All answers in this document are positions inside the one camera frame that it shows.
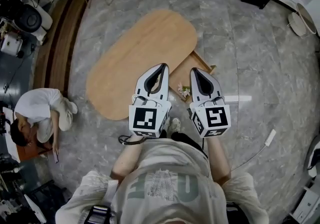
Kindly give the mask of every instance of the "wooden shelf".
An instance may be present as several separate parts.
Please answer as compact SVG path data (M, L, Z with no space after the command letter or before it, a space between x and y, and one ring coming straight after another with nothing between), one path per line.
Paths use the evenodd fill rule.
M190 87L190 70L192 68L199 68L203 71L208 72L212 75L215 71L216 66L209 66L195 51L192 51L190 55L188 55L183 62L170 74L169 86L172 90L176 92L180 98L187 102L191 103L192 98L187 96L183 97L178 92L178 84L182 84L182 86Z

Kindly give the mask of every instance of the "gray t-shirt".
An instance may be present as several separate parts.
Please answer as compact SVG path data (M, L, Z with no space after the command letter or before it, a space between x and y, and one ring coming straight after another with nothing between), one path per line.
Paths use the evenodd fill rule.
M57 212L56 224L76 224L88 206L106 203L103 197L110 197L110 182L114 180L90 173ZM200 151L168 138L144 142L137 169L111 195L117 223L228 224L227 201L237 203L250 224L269 223L248 173L231 178L221 187L213 182L209 161Z

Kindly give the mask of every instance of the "white shoe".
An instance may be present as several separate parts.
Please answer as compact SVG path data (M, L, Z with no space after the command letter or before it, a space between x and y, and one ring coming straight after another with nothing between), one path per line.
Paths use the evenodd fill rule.
M20 172L21 169L22 169L21 166L16 167L16 168L13 169L13 172L17 174L18 172Z
M163 127L163 130L165 130L167 133L168 133L168 128L171 124L171 117L168 116L167 120L165 121L165 124L164 124L164 127Z
M67 98L64 98L65 102L67 104L68 109L71 111L72 114L78 113L78 107L74 102L71 102Z
M170 130L170 134L173 134L173 133L180 133L180 129L181 129L181 122L180 122L180 119L175 117L172 122L171 122L171 125L169 127L169 130Z

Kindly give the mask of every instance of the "round white object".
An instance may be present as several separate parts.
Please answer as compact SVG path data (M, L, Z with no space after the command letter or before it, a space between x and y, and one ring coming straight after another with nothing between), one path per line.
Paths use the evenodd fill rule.
M301 17L296 14L295 12L292 12L288 15L288 21L292 28L292 30L299 36L302 37L306 32L306 26Z
M1 52L12 56L17 56L22 47L22 39L15 33L5 34Z
M317 32L317 28L315 26L314 21L312 20L309 12L306 10L306 8L303 7L302 4L297 3L296 9L298 10L298 13L306 26L306 28L312 33L315 34Z

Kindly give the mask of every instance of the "oval wooden table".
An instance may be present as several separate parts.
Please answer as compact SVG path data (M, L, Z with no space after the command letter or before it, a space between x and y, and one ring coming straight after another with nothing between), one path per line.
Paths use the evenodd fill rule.
M171 74L196 44L195 28L179 13L171 10L148 13L91 69L86 94L104 117L125 119L129 116L128 106L132 104L138 78L159 63L166 63Z

